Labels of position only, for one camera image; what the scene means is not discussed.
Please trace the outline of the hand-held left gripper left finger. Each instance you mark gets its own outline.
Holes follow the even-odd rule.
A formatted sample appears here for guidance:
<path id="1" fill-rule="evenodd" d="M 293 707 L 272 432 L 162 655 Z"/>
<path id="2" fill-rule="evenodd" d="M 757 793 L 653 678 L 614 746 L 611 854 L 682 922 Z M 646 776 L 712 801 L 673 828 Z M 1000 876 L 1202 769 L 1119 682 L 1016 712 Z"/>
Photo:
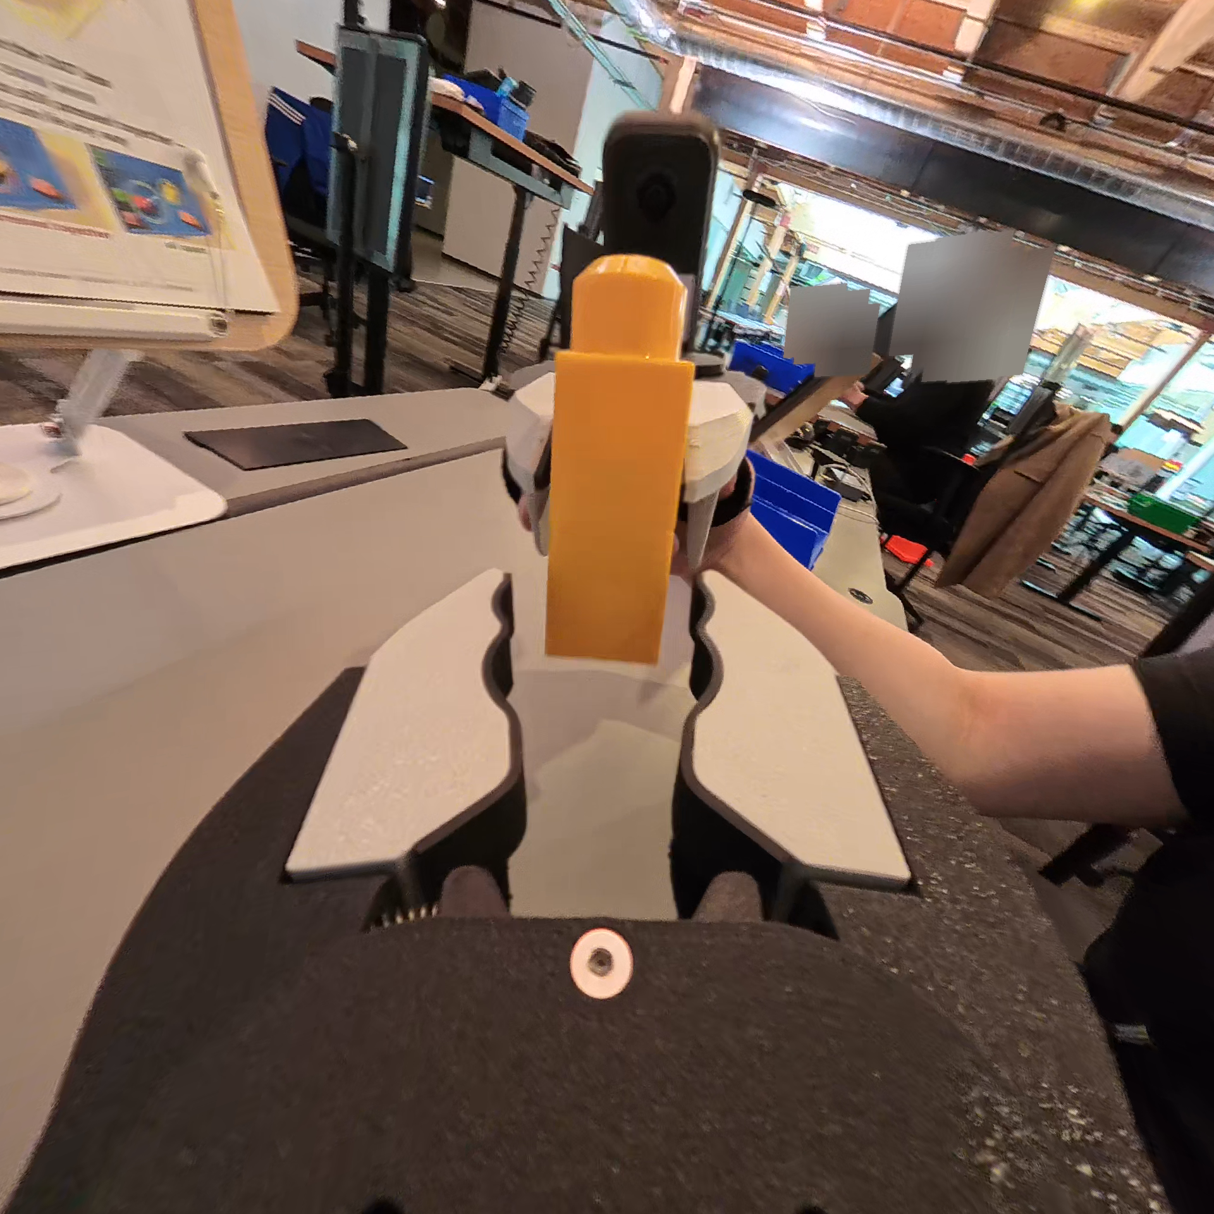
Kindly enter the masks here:
<path id="1" fill-rule="evenodd" d="M 435 897 L 468 866 L 510 895 L 525 835 L 512 634 L 512 577 L 491 568 L 371 655 L 285 863 L 292 880 L 387 876 L 405 897 Z"/>

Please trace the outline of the black office chair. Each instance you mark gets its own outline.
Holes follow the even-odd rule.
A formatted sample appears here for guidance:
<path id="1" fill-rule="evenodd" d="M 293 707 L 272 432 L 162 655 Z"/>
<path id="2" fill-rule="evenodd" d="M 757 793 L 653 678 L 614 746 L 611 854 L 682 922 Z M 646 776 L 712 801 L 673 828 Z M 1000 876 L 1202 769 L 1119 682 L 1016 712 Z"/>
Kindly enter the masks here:
<path id="1" fill-rule="evenodd" d="M 892 539 L 922 548 L 899 580 L 884 575 L 886 587 L 900 601 L 906 626 L 918 633 L 923 619 L 906 595 L 916 575 L 932 556 L 951 554 L 980 493 L 994 477 L 993 465 L 968 462 L 941 448 L 919 448 L 905 468 L 897 468 L 886 452 L 870 468 L 870 487 L 876 522 L 887 549 Z"/>

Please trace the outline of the printed instruction sheet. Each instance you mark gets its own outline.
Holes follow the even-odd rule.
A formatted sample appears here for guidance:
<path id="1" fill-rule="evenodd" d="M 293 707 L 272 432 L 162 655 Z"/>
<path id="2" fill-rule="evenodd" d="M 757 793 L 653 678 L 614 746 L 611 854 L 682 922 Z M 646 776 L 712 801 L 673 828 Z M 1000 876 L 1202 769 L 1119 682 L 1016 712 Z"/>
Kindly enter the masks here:
<path id="1" fill-rule="evenodd" d="M 3 293 L 272 315 L 230 3 L 1 3 Z"/>

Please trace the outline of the wooden standing desk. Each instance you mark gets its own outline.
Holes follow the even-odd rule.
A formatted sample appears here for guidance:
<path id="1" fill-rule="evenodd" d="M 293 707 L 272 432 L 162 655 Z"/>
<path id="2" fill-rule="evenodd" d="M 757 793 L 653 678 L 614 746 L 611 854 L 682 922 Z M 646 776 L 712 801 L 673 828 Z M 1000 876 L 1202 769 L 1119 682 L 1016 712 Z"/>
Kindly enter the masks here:
<path id="1" fill-rule="evenodd" d="M 490 335 L 484 347 L 480 370 L 454 363 L 451 369 L 474 384 L 491 382 L 500 373 L 500 354 L 506 334 L 510 331 L 512 290 L 522 247 L 522 228 L 526 208 L 539 199 L 561 212 L 571 204 L 572 195 L 593 191 L 575 173 L 569 173 L 552 159 L 532 146 L 493 124 L 470 100 L 460 100 L 436 88 L 429 91 L 429 124 L 436 129 L 439 139 L 455 159 L 468 162 L 477 169 L 500 178 L 513 189 L 510 227 L 504 256 L 499 270 L 494 308 L 490 319 Z M 374 264 L 369 254 L 353 250 L 353 236 L 338 240 L 319 227 L 305 223 L 299 217 L 286 215 L 286 231 L 295 251 L 305 250 L 328 263 L 337 273 L 338 293 L 301 295 L 302 306 L 322 306 L 334 322 L 335 363 L 327 373 L 327 384 L 332 397 L 353 395 L 373 396 L 384 390 L 384 360 L 387 341 L 387 315 L 393 276 Z M 357 266 L 367 269 L 369 296 L 364 343 L 364 382 L 357 384 L 351 377 L 353 334 L 357 316 L 354 314 L 354 282 Z"/>

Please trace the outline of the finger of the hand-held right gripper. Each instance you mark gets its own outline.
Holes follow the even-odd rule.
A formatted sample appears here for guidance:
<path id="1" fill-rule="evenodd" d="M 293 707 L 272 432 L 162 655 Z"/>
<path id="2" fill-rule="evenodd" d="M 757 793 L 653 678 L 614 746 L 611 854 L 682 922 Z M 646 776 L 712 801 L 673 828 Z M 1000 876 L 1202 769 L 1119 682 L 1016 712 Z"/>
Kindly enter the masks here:
<path id="1" fill-rule="evenodd" d="M 539 370 L 507 400 L 506 490 L 542 556 L 549 554 L 553 413 L 553 370 Z"/>
<path id="2" fill-rule="evenodd" d="M 694 382 L 681 484 L 681 556 L 691 572 L 717 559 L 749 512 L 753 422 L 750 405 L 724 377 Z"/>

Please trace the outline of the blue plastic bin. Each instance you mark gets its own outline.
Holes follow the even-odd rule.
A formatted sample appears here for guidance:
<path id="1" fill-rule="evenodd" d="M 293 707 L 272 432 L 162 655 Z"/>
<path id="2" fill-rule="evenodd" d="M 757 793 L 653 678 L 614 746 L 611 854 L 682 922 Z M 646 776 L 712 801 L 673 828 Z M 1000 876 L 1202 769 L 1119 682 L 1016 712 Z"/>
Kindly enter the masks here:
<path id="1" fill-rule="evenodd" d="M 529 124 L 529 108 L 516 101 L 513 92 L 503 91 L 506 87 L 504 82 L 493 78 L 488 84 L 483 84 L 448 72 L 441 79 L 460 90 L 461 97 L 468 104 L 475 103 L 480 107 L 480 113 L 491 124 L 519 142 L 525 140 Z"/>
<path id="2" fill-rule="evenodd" d="M 785 552 L 812 569 L 824 554 L 841 494 L 756 451 L 749 451 L 749 462 L 751 514 Z"/>
<path id="3" fill-rule="evenodd" d="M 814 364 L 795 363 L 780 347 L 746 340 L 738 340 L 733 345 L 728 370 L 757 377 L 766 384 L 766 390 L 773 390 L 780 396 L 796 390 L 815 376 Z"/>

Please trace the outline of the person's right forearm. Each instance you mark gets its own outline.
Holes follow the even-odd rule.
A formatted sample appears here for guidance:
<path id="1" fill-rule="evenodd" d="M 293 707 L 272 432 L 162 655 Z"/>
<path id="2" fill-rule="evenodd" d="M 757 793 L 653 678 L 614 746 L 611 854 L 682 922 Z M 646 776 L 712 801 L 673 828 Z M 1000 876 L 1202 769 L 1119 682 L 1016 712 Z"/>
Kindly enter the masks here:
<path id="1" fill-rule="evenodd" d="M 819 582 L 756 520 L 723 575 L 857 681 L 980 814 L 1142 828 L 1187 819 L 1129 665 L 963 669 Z"/>

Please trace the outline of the black rectangular pad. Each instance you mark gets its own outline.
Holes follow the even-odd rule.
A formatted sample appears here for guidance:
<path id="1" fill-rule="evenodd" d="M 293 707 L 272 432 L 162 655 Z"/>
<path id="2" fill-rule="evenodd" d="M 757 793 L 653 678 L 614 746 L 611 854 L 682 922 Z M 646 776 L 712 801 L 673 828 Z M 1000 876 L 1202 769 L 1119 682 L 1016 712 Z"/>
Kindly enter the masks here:
<path id="1" fill-rule="evenodd" d="M 408 451 L 400 439 L 363 418 L 188 431 L 184 436 L 247 473 Z"/>

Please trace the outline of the person's right hand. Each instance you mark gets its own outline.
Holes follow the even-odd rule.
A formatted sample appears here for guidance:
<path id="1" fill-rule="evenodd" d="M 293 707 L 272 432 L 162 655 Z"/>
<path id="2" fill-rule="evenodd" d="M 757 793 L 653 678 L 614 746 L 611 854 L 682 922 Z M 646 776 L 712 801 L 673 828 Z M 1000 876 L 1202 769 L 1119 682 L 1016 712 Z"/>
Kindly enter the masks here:
<path id="1" fill-rule="evenodd" d="M 727 572 L 740 543 L 753 530 L 754 470 L 750 460 L 738 464 L 734 478 L 720 493 L 681 503 L 675 529 L 673 577 L 694 582 L 704 571 Z"/>

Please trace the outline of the person's black shirt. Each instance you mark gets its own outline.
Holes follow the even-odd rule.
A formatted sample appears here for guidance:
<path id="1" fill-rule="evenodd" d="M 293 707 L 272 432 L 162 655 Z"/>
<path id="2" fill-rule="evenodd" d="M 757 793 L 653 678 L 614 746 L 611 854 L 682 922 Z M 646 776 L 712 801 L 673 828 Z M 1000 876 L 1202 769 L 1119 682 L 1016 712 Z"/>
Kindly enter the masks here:
<path id="1" fill-rule="evenodd" d="M 1213 652 L 1145 658 L 1187 819 L 1136 871 L 1082 974 L 1174 1211 L 1213 1211 Z"/>

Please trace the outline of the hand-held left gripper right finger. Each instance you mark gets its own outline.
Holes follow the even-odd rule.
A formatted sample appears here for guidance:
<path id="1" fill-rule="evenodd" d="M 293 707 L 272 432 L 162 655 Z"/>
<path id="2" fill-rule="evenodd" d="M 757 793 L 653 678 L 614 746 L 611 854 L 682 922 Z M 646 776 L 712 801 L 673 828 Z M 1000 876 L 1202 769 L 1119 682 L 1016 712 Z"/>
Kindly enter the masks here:
<path id="1" fill-rule="evenodd" d="M 837 673 L 780 616 L 720 572 L 692 590 L 692 708 L 675 778 L 675 906 L 723 873 L 766 916 L 821 884 L 908 893 L 913 873 Z"/>

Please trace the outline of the green plastic bin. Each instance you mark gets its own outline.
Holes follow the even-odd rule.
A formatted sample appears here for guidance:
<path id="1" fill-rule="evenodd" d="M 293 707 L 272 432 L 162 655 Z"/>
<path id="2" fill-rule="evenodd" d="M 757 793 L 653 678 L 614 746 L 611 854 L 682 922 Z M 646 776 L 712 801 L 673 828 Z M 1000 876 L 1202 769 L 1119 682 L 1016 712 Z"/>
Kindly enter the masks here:
<path id="1" fill-rule="evenodd" d="M 1171 500 L 1146 493 L 1130 496 L 1127 513 L 1136 520 L 1172 536 L 1192 538 L 1204 526 L 1202 513 L 1194 513 Z"/>

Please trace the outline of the orange mega block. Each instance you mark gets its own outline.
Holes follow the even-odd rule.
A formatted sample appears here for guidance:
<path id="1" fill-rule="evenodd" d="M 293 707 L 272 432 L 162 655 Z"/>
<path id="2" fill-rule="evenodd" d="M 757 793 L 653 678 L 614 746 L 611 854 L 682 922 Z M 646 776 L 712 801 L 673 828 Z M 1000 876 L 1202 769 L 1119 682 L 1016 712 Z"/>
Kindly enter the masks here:
<path id="1" fill-rule="evenodd" d="M 543 646 L 549 658 L 655 666 L 676 506 L 577 506 L 553 496 Z"/>
<path id="2" fill-rule="evenodd" d="M 574 280 L 556 356 L 551 488 L 604 493 L 656 475 L 678 499 L 694 370 L 682 357 L 688 288 L 668 263 L 607 253 Z"/>

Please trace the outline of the wooden display board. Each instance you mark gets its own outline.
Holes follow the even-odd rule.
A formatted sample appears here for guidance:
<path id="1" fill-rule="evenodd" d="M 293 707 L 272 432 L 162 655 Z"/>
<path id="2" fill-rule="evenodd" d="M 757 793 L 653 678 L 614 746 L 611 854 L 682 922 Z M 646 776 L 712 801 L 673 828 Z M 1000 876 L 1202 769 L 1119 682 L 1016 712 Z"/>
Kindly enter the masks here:
<path id="1" fill-rule="evenodd" d="M 195 308 L 150 308 L 104 301 L 72 301 L 3 293 L 3 347 L 127 347 L 136 351 L 165 348 L 257 351 L 273 345 L 293 327 L 298 314 L 293 259 L 286 238 L 277 184 L 269 165 L 263 117 L 257 105 L 237 16 L 205 22 L 208 38 L 238 32 L 244 52 L 250 97 L 256 114 L 228 117 L 236 145 L 237 181 L 247 207 L 249 230 L 259 253 L 267 256 L 267 272 L 279 311 L 272 315 L 205 312 Z"/>

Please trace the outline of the brown coat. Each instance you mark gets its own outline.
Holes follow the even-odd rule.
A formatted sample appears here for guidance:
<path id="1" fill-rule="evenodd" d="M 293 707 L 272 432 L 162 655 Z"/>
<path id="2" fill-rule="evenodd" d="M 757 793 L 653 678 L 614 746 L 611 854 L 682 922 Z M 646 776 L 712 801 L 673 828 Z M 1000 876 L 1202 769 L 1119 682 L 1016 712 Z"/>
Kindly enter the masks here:
<path id="1" fill-rule="evenodd" d="M 999 598 L 1061 535 L 1114 438 L 1108 415 L 1065 406 L 1030 436 L 1002 441 L 977 464 L 981 490 L 935 585 Z"/>

